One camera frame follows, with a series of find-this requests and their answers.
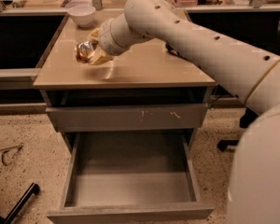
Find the bowl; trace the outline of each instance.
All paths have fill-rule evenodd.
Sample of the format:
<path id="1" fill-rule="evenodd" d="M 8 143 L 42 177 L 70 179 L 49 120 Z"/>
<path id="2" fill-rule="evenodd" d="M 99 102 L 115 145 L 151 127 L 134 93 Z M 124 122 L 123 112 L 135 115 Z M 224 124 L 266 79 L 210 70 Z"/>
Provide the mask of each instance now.
<path id="1" fill-rule="evenodd" d="M 95 7 L 89 5 L 79 5 L 71 7 L 68 14 L 73 22 L 80 27 L 88 27 L 94 21 Z"/>

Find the closed drawer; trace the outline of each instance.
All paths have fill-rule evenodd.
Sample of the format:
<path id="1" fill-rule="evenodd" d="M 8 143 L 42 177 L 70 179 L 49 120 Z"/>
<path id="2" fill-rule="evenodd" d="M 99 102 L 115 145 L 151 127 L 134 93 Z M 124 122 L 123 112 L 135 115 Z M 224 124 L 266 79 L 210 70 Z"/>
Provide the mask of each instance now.
<path id="1" fill-rule="evenodd" d="M 54 223 L 126 223 L 207 218 L 188 147 L 178 131 L 77 135 Z"/>
<path id="2" fill-rule="evenodd" d="M 207 104 L 47 108 L 57 132 L 201 127 Z"/>

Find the speckled floor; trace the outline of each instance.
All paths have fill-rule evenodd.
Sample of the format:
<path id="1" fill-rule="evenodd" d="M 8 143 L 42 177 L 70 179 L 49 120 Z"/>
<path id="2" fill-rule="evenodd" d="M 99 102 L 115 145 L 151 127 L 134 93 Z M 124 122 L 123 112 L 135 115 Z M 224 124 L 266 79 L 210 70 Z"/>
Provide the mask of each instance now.
<path id="1" fill-rule="evenodd" d="M 220 152 L 216 144 L 220 139 L 237 139 L 241 135 L 243 130 L 238 127 L 238 121 L 244 112 L 243 109 L 207 112 L 190 155 L 203 202 L 212 203 L 215 211 L 206 220 L 171 224 L 225 223 L 234 149 Z M 30 184 L 36 182 L 40 193 L 29 200 L 13 223 L 49 224 L 46 213 L 60 206 L 70 153 L 47 115 L 34 110 L 26 114 L 18 111 L 0 114 L 0 149 L 14 146 L 22 146 L 22 149 L 9 151 L 4 163 L 0 152 L 0 216 L 5 217 Z"/>

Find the desk top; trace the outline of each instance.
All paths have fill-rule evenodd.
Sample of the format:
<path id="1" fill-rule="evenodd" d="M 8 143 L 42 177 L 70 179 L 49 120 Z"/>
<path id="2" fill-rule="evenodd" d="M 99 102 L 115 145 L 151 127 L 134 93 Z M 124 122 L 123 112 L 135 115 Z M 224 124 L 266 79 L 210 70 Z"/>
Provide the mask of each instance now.
<path id="1" fill-rule="evenodd" d="M 74 47 L 85 41 L 95 27 L 122 10 L 96 12 L 92 27 L 82 29 L 68 19 L 34 86 L 38 89 L 124 89 L 214 86 L 215 81 L 194 64 L 170 55 L 165 43 L 152 39 L 134 45 L 124 54 L 102 65 L 76 60 Z"/>

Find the drawer front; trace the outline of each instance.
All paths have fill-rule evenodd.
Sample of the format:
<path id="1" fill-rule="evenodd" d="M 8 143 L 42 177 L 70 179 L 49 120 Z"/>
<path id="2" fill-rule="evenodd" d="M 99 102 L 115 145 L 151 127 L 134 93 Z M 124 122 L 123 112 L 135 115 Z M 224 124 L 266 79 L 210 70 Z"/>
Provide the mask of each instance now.
<path id="1" fill-rule="evenodd" d="M 48 108 L 57 132 L 201 127 L 207 104 Z"/>
<path id="2" fill-rule="evenodd" d="M 207 218 L 188 146 L 176 131 L 79 133 L 54 223 Z"/>

